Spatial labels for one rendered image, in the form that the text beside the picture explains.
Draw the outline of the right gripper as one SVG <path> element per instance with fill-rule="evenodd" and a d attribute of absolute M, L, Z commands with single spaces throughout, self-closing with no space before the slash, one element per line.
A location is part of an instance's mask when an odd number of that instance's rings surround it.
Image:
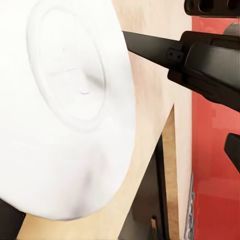
<path fill-rule="evenodd" d="M 240 112 L 240 36 L 186 30 L 173 40 L 122 33 L 127 50 L 169 69 L 169 80 Z"/>

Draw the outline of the saucer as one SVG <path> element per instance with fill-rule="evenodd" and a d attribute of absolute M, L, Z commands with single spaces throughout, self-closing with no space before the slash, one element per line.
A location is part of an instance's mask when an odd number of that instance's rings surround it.
<path fill-rule="evenodd" d="M 102 209 L 136 136 L 112 0 L 0 0 L 0 199 L 52 221 Z"/>

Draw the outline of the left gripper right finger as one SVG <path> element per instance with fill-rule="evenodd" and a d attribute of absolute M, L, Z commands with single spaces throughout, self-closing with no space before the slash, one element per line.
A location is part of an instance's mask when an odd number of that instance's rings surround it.
<path fill-rule="evenodd" d="M 240 173 L 240 135 L 229 133 L 223 149 Z"/>

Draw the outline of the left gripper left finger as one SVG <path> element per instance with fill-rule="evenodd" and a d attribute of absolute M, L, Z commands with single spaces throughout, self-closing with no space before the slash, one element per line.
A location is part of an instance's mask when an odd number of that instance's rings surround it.
<path fill-rule="evenodd" d="M 0 199 L 0 240 L 17 240 L 27 214 Z"/>

